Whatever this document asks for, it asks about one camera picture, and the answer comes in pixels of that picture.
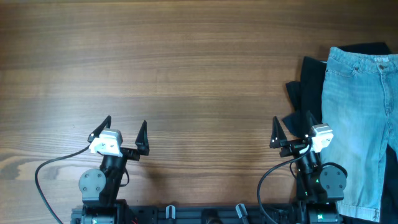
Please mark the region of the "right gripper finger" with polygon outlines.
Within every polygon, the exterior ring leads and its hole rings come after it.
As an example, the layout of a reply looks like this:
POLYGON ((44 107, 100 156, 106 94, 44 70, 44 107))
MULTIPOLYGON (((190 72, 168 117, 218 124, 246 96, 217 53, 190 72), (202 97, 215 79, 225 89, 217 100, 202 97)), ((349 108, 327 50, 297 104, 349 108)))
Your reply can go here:
POLYGON ((272 134, 269 147, 276 149, 284 147, 287 144, 287 137, 282 129, 282 126, 279 123, 277 117, 273 117, 272 119, 272 134))
POLYGON ((307 111, 305 115, 306 115, 307 124, 308 124, 308 135, 310 137, 313 137, 313 136, 315 136, 315 131, 314 131, 313 127, 318 125, 319 122, 314 117, 314 115, 312 115, 312 113, 310 111, 307 111))

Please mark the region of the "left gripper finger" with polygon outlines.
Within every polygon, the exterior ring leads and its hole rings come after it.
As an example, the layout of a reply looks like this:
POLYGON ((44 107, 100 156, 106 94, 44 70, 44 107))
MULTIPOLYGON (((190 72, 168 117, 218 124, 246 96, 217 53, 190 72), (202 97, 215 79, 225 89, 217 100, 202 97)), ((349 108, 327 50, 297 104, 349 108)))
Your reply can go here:
POLYGON ((93 140, 95 138, 98 138, 99 135, 101 134, 101 132, 105 129, 105 128, 110 128, 111 127, 111 116, 108 115, 104 121, 96 128, 94 129, 88 136, 87 141, 89 143, 93 142, 93 140))
POLYGON ((147 137, 147 121, 144 120, 137 135, 135 145, 140 155, 148 156, 150 152, 149 140, 147 137))

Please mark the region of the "light blue denim shorts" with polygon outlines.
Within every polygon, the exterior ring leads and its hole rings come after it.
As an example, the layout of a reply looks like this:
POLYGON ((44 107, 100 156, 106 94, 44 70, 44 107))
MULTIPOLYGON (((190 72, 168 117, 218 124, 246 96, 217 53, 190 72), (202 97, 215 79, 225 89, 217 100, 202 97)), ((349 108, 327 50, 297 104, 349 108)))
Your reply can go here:
POLYGON ((378 223, 386 149, 397 150, 397 55, 367 55, 332 47, 322 91, 322 121, 333 139, 321 151, 347 173, 340 214, 378 223))

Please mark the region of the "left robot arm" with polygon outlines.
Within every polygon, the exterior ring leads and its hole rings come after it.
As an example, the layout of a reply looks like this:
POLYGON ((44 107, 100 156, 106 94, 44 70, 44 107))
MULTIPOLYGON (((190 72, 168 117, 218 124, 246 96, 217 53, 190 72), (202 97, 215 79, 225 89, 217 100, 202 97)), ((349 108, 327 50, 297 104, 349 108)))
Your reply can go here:
POLYGON ((71 216, 71 223, 117 224, 137 223, 138 219, 125 200, 118 200, 118 192, 127 161, 139 161, 149 155, 147 122, 143 121, 134 148, 123 147, 123 137, 118 129, 111 128, 111 116, 88 136, 88 149, 103 156, 97 169, 84 172, 79 179, 83 207, 71 216))

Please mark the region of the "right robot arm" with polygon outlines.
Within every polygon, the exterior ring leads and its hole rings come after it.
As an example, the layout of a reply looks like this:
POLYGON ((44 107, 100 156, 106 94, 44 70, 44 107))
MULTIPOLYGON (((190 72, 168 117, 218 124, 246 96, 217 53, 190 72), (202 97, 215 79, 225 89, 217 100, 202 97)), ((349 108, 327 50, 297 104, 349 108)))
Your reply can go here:
POLYGON ((342 223, 337 202, 344 199, 348 173, 334 162, 321 163, 320 152, 329 146, 333 131, 307 112, 311 126, 304 138, 288 140, 277 117, 272 120, 271 148, 280 149, 280 157, 292 156, 297 166, 296 197, 287 211, 278 209, 277 223, 342 223))

